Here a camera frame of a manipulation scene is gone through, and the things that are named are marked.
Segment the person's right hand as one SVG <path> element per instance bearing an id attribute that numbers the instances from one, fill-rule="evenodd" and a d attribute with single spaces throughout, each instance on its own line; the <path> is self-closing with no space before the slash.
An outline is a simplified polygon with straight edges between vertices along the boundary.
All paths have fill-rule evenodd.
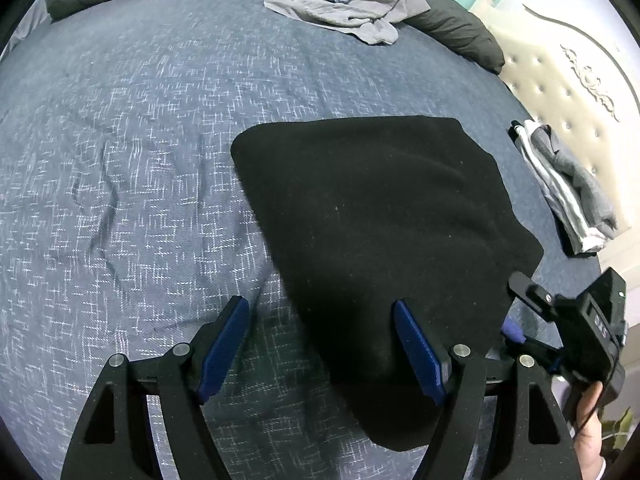
<path id="1" fill-rule="evenodd" d="M 574 437 L 574 450 L 584 480 L 601 479 L 606 468 L 601 456 L 602 424 L 597 413 L 602 390 L 602 382 L 595 382 L 582 394 L 577 405 L 576 422 L 579 431 Z"/>

